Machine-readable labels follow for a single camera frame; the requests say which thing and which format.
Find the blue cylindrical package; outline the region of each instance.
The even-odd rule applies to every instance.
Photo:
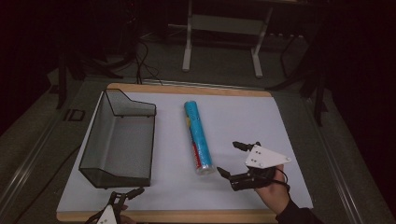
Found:
[[[208,175],[216,171],[212,164],[209,147],[205,139],[204,129],[195,101],[184,104],[186,110],[186,121],[191,133],[192,150],[195,158],[195,167],[198,175]]]

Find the black cable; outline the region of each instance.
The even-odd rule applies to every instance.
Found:
[[[40,192],[38,192],[38,194],[35,196],[35,198],[23,209],[23,211],[20,213],[20,215],[17,217],[17,219],[15,219],[15,221],[13,222],[13,224],[18,224],[18,222],[20,221],[20,219],[23,217],[23,215],[32,207],[32,205],[35,203],[35,201],[37,201],[37,199],[41,196],[41,194],[43,194],[43,192],[47,189],[47,187],[50,185],[50,183],[52,182],[52,180],[55,178],[55,176],[59,173],[59,171],[62,169],[62,167],[64,166],[64,164],[73,156],[73,154],[75,154],[75,152],[77,152],[80,149],[81,145],[79,145],[78,147],[76,147],[75,149],[73,149],[72,152],[70,152],[70,154],[66,157],[66,159],[64,159],[64,161],[61,163],[61,165],[58,167],[58,169],[55,171],[55,173],[52,175],[52,177],[49,179],[49,181],[47,182],[47,184],[44,186],[44,188],[42,190],[40,190]]]

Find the mesh bin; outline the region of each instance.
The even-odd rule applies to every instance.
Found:
[[[155,116],[156,105],[105,90],[79,170],[100,189],[149,186]]]

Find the person's arm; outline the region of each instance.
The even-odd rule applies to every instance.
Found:
[[[283,165],[276,167],[274,179],[285,182]],[[290,198],[285,186],[273,183],[267,187],[255,189],[269,209],[276,213],[279,224],[317,224],[322,223],[308,208],[299,208]]]

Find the desk leg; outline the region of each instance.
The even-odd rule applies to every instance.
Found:
[[[259,41],[257,42],[256,47],[251,49],[251,58],[253,60],[256,78],[262,78],[262,66],[260,65],[259,52],[260,48],[262,47],[262,41],[264,40],[265,32],[267,31],[268,23],[271,19],[273,10],[274,9],[272,7],[268,8],[267,16],[265,18],[265,21],[262,23],[262,28],[260,30]]]
[[[192,0],[189,0],[189,16],[187,18],[187,44],[184,49],[184,58],[183,58],[183,72],[190,71],[190,61],[191,61],[191,21],[192,21]]]

